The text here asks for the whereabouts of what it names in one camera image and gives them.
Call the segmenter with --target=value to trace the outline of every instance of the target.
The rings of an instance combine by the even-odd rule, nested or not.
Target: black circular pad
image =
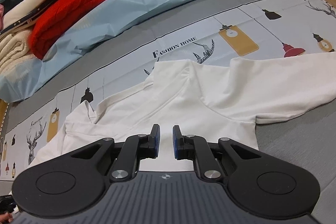
[[[76,214],[94,204],[105,181],[90,160],[63,155],[28,168],[15,179],[13,198],[20,210],[44,218]]]
[[[274,157],[241,160],[227,188],[246,211],[270,219],[290,219],[311,212],[320,186],[308,171]]]
[[[274,195],[288,194],[294,190],[296,181],[290,175],[280,172],[268,172],[257,179],[261,190]]]
[[[36,182],[36,187],[46,194],[63,194],[76,184],[76,178],[65,172],[50,172],[42,175]]]

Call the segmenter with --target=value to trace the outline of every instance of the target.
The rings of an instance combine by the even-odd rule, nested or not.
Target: logo on robot base
[[[167,180],[167,179],[171,178],[171,175],[164,174],[164,175],[160,176],[160,178],[163,178],[163,179]]]

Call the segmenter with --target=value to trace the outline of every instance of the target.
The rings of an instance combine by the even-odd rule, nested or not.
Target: human hand
[[[9,223],[11,223],[13,221],[13,216],[10,213],[5,213],[3,215],[0,215],[0,223],[4,224],[6,223],[6,221],[8,221]]]

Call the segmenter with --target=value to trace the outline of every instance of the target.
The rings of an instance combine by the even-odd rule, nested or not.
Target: yellow lamp illustration
[[[3,151],[2,151],[2,161],[6,160],[6,154],[7,154],[7,142],[3,145]]]
[[[16,173],[16,171],[15,171],[15,163],[14,163],[13,164],[13,169],[12,169],[12,178],[15,177],[15,173]]]
[[[53,113],[50,115],[47,142],[50,142],[58,131],[58,119],[59,119],[59,109],[55,108]]]
[[[239,56],[247,55],[259,49],[259,46],[237,26],[223,25],[219,34]]]
[[[335,51],[332,44],[328,40],[320,37],[318,34],[313,33],[313,35],[317,41],[317,44],[319,45],[322,51],[324,52],[334,52]]]

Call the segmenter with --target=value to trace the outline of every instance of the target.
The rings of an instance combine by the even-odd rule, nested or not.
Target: pink fabric
[[[3,5],[0,4],[0,31],[3,28]]]

